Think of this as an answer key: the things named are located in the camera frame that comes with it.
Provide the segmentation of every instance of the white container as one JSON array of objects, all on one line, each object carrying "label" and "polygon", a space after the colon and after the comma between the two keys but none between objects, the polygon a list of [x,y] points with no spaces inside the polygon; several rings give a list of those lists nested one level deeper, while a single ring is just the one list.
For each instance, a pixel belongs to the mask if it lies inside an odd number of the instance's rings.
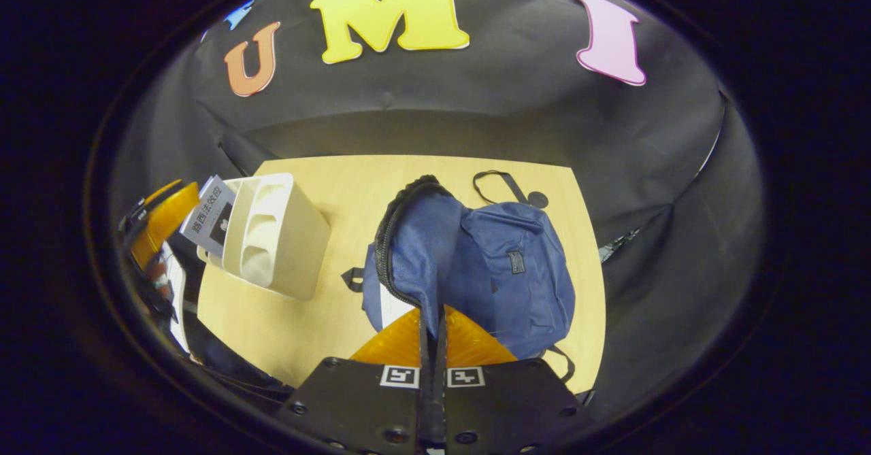
[{"label": "white container", "polygon": [[206,263],[297,300],[314,296],[330,229],[290,173],[226,180],[236,192],[224,256]]}]

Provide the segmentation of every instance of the screw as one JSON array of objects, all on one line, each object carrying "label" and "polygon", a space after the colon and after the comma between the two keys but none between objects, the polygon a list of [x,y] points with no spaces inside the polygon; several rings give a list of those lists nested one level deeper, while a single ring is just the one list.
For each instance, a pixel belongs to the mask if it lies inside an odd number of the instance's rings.
[{"label": "screw", "polygon": [[384,439],[390,443],[405,443],[408,441],[408,435],[402,430],[387,430],[384,431]]},{"label": "screw", "polygon": [[469,443],[475,443],[478,440],[478,435],[472,431],[463,431],[454,439],[457,440],[457,443],[460,443],[460,445],[469,445]]}]

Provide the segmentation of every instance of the blue backpack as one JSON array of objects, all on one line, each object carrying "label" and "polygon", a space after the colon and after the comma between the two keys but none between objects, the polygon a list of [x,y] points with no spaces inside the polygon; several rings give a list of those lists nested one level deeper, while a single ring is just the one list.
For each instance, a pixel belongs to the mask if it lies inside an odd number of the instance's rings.
[{"label": "blue backpack", "polygon": [[[362,291],[377,331],[386,291],[419,307],[433,337],[439,306],[447,304],[517,358],[538,356],[563,339],[575,308],[563,246],[544,211],[517,202],[470,210],[431,175],[396,195],[365,268],[343,277]],[[352,281],[359,277],[362,285]]]}]

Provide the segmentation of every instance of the letter m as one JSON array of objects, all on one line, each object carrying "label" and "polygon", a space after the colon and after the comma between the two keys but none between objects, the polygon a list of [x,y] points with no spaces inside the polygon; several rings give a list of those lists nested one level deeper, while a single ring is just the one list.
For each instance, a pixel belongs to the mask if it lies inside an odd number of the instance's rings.
[{"label": "letter m", "polygon": [[457,25],[454,0],[314,0],[311,8],[321,10],[327,64],[360,57],[363,48],[351,41],[348,28],[360,34],[370,47],[384,52],[399,18],[405,15],[405,33],[399,46],[408,51],[462,49],[469,34]]}]

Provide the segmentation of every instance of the wooden table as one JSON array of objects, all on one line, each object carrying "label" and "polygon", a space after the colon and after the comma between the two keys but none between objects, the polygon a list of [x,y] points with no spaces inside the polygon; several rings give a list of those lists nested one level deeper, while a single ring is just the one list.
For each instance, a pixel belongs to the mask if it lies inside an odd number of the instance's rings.
[{"label": "wooden table", "polygon": [[[590,389],[604,345],[604,283],[590,216],[568,167],[416,155],[267,161],[256,174],[292,173],[332,229],[314,298],[299,302],[206,265],[199,319],[242,358],[298,386],[325,356],[348,358],[376,334],[361,309],[361,295],[348,290],[340,275],[363,266],[366,247],[396,192],[423,174],[435,174],[464,205],[483,207],[472,176],[489,169],[511,173],[523,192],[543,192],[550,200],[544,211],[562,241],[576,294],[572,330],[557,346],[575,362],[569,389]],[[496,175],[478,185],[493,201],[516,201]],[[548,352],[544,359],[557,375],[566,371],[562,356]]]}]

